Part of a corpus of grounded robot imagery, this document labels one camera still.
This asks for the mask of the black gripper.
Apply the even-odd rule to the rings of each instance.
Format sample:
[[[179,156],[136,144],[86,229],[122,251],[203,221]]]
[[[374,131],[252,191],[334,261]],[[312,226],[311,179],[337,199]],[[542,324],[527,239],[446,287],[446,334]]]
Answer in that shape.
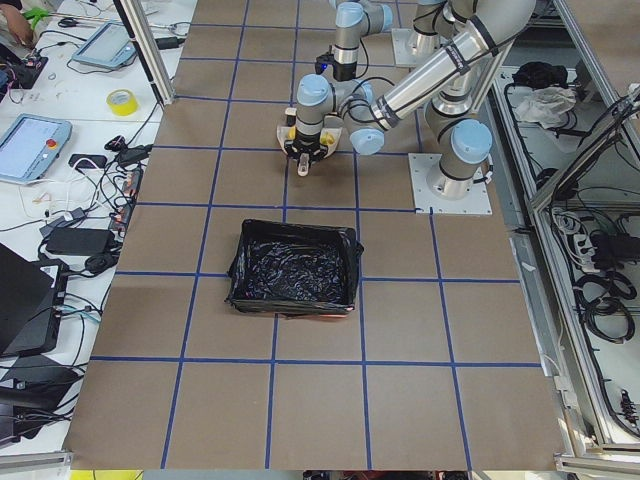
[[[329,156],[329,149],[320,143],[320,134],[306,135],[297,130],[285,133],[284,151],[289,159],[299,161],[303,155],[310,163],[316,163]]]
[[[335,67],[333,46],[330,45],[326,52],[316,57],[314,69],[317,75],[324,74],[329,68]]]

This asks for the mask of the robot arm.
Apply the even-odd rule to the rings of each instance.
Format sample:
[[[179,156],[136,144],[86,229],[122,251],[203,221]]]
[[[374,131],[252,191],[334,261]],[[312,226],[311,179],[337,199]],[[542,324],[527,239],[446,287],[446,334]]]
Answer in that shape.
[[[357,78],[361,40],[391,30],[393,13],[386,4],[371,1],[329,1],[335,10],[335,36],[329,50],[318,56],[314,69],[322,75],[331,66],[338,82]]]
[[[364,37],[390,30],[392,12],[371,1],[334,1],[335,37],[318,57],[316,70],[299,81],[297,104],[287,114],[279,142],[300,176],[330,156],[326,120],[341,118],[360,155],[379,152],[384,134],[419,107],[437,119],[458,120],[471,109],[480,62],[497,56],[522,33],[533,1],[420,1],[411,40],[418,47],[415,68],[381,95],[356,75]]]

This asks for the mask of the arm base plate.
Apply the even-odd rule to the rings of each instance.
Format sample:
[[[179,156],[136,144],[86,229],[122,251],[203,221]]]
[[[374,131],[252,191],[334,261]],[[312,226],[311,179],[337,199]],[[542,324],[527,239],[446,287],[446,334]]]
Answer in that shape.
[[[478,166],[471,179],[462,181],[453,180],[441,171],[440,158],[436,153],[408,155],[414,211],[418,214],[490,216],[491,156]]]
[[[415,68],[423,63],[440,44],[440,36],[424,35],[413,29],[391,30],[396,67]]]

